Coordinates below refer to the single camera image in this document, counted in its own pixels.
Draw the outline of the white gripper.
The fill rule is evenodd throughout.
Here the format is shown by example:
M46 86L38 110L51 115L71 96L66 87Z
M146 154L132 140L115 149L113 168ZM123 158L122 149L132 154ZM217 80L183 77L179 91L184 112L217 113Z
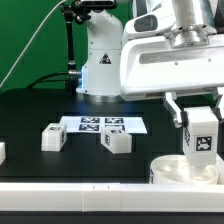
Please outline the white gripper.
M121 96L126 100L163 97L176 128L188 117L178 95L224 87L224 35L205 13L148 13L126 23L120 58Z

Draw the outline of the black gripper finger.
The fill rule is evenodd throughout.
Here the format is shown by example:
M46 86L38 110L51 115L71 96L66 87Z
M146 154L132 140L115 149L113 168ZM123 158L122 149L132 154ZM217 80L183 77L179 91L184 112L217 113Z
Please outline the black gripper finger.
M223 123L224 122L224 87L217 87L215 89L213 97L216 100L214 112L218 120L221 123Z

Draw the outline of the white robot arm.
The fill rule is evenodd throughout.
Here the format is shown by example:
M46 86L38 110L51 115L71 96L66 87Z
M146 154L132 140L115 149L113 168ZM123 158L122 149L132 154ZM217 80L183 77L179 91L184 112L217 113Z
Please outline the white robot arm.
M124 26L105 11L115 0L81 0L90 12L82 89L126 100L162 98L177 127L190 116L180 96L212 93L224 122L224 0L132 0Z

